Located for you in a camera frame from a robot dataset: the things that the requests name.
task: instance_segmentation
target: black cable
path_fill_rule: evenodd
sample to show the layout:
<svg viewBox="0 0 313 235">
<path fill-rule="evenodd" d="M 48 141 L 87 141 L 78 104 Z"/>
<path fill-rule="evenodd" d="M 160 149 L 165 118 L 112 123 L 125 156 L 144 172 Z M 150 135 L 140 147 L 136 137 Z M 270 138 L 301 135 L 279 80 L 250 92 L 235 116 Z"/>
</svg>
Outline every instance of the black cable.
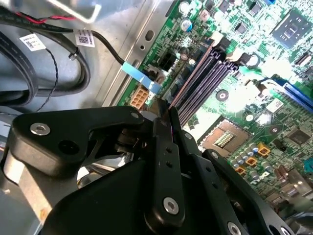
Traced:
<svg viewBox="0 0 313 235">
<path fill-rule="evenodd" d="M 26 91 L 0 92 L 1 106 L 23 106 L 31 102 L 38 92 L 38 79 L 35 70 L 22 51 L 2 32 L 0 32 L 0 53 L 10 60 L 26 81 Z"/>
<path fill-rule="evenodd" d="M 88 86 L 88 84 L 90 83 L 90 70 L 89 70 L 86 60 L 84 59 L 82 54 L 79 53 L 77 46 L 74 45 L 67 37 L 61 34 L 61 33 L 72 32 L 73 31 L 72 29 L 56 27 L 53 25 L 45 24 L 45 23 L 33 24 L 29 22 L 28 20 L 24 19 L 23 17 L 20 17 L 3 7 L 0 7 L 0 24 L 15 26 L 15 27 L 23 28 L 23 29 L 41 34 L 55 41 L 62 47 L 64 47 L 80 63 L 81 75 L 79 78 L 79 83 L 71 88 L 57 88 L 53 92 L 52 96 L 77 94 L 83 91 Z M 47 97 L 49 96 L 50 92 L 51 92 L 51 89 L 39 89 L 37 92 L 37 96 Z"/>
<path fill-rule="evenodd" d="M 71 28 L 62 28 L 57 27 L 50 24 L 35 24 L 27 19 L 20 17 L 10 11 L 8 11 L 5 8 L 0 8 L 0 24 L 6 24 L 11 25 L 19 28 L 25 28 L 31 31 L 39 30 L 40 32 L 49 32 L 54 34 L 60 34 L 60 33 L 72 33 L 73 29 Z M 98 32 L 92 30 L 92 34 L 95 38 L 97 38 L 99 41 L 101 41 L 109 50 L 109 52 L 114 56 L 114 58 L 121 64 L 124 64 L 124 60 L 118 55 L 118 53 L 114 50 L 112 45 Z"/>
<path fill-rule="evenodd" d="M 18 114 L 10 114 L 10 113 L 5 113 L 5 112 L 0 112 L 0 115 L 3 114 L 3 115 L 8 115 L 8 116 L 13 116 L 13 117 L 16 117 L 18 116 Z"/>
<path fill-rule="evenodd" d="M 45 100 L 45 102 L 42 104 L 42 106 L 39 109 L 36 110 L 36 112 L 39 112 L 49 102 L 49 100 L 52 97 L 53 92 L 57 88 L 58 81 L 59 81 L 59 71 L 58 71 L 58 65 L 57 65 L 57 62 L 55 60 L 55 57 L 54 57 L 54 55 L 52 54 L 52 52 L 49 49 L 46 48 L 45 50 L 51 55 L 51 58 L 52 58 L 53 63 L 54 63 L 54 67 L 55 67 L 55 82 L 54 82 L 54 86 L 53 86 L 52 90 L 50 91 L 50 94 L 49 94 L 48 98 Z"/>
</svg>

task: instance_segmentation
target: mounting hole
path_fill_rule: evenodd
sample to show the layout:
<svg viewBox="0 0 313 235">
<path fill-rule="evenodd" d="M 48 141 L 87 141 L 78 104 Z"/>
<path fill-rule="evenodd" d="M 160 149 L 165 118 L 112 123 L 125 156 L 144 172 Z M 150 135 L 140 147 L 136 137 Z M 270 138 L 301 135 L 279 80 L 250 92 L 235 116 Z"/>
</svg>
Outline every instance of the mounting hole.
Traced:
<svg viewBox="0 0 313 235">
<path fill-rule="evenodd" d="M 155 33 L 152 30 L 149 30 L 146 33 L 145 39 L 147 42 L 151 41 L 153 39 L 153 37 L 155 36 Z"/>
<path fill-rule="evenodd" d="M 74 155 L 79 152 L 78 145 L 73 141 L 64 140 L 59 143 L 59 150 L 68 155 Z"/>
<path fill-rule="evenodd" d="M 166 165 L 169 167 L 169 168 L 173 168 L 173 164 L 171 162 L 166 162 Z"/>
<path fill-rule="evenodd" d="M 217 185 L 215 183 L 212 183 L 213 187 L 218 189 L 219 187 L 217 187 Z"/>
<path fill-rule="evenodd" d="M 269 230 L 273 235 L 280 235 L 280 232 L 278 232 L 278 230 L 273 225 L 269 225 Z"/>
</svg>

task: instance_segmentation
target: cable label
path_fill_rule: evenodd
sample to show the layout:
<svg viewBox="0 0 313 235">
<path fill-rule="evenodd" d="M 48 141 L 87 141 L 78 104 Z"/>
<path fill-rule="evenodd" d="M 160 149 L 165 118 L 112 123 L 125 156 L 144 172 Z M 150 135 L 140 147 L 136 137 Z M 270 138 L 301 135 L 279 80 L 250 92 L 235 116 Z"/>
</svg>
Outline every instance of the cable label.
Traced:
<svg viewBox="0 0 313 235">
<path fill-rule="evenodd" d="M 91 31 L 75 29 L 74 34 L 78 46 L 94 47 L 94 39 Z"/>
<path fill-rule="evenodd" d="M 30 51 L 43 50 L 46 48 L 42 41 L 34 33 L 21 37 L 20 40 L 28 47 L 28 49 L 30 49 Z"/>
</svg>

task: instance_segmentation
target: yellow component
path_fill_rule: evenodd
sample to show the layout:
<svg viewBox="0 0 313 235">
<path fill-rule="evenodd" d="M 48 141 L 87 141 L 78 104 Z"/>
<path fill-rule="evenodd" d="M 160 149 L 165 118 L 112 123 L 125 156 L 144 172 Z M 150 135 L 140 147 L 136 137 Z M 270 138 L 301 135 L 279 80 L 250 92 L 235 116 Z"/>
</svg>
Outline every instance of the yellow component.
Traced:
<svg viewBox="0 0 313 235">
<path fill-rule="evenodd" d="M 238 167 L 236 170 L 235 170 L 238 174 L 242 175 L 246 172 L 246 169 L 243 167 L 243 166 L 240 166 Z"/>
<path fill-rule="evenodd" d="M 267 154 L 270 153 L 270 149 L 269 147 L 267 147 L 264 143 L 260 142 L 258 144 L 258 148 L 259 148 L 259 151 L 258 153 L 261 154 L 262 156 L 266 156 Z"/>
<path fill-rule="evenodd" d="M 143 86 L 139 86 L 132 96 L 130 105 L 134 106 L 137 109 L 140 109 L 148 99 L 148 95 L 149 91 Z"/>
<path fill-rule="evenodd" d="M 255 165 L 256 163 L 258 162 L 258 160 L 254 157 L 249 157 L 247 160 L 246 160 L 246 163 L 248 165 Z"/>
</svg>

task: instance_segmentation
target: metal bracket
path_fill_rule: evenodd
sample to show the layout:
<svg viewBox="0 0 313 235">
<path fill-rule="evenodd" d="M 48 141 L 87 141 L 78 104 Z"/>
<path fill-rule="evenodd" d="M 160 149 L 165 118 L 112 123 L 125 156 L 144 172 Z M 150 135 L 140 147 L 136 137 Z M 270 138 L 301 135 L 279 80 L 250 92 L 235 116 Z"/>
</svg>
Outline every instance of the metal bracket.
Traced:
<svg viewBox="0 0 313 235">
<path fill-rule="evenodd" d="M 76 17 L 77 19 L 79 19 L 79 20 L 81 20 L 81 21 L 83 21 L 83 22 L 85 22 L 87 24 L 93 23 L 97 19 L 97 16 L 99 15 L 100 10 L 101 10 L 101 5 L 96 4 L 94 6 L 92 15 L 89 18 L 86 18 L 86 16 L 83 16 L 82 14 L 74 11 L 69 6 L 61 3 L 60 1 L 57 1 L 57 0 L 46 0 L 46 1 L 51 3 L 51 4 L 53 4 L 53 5 L 55 5 L 56 7 L 64 10 L 65 12 L 69 13 L 70 15 Z"/>
</svg>

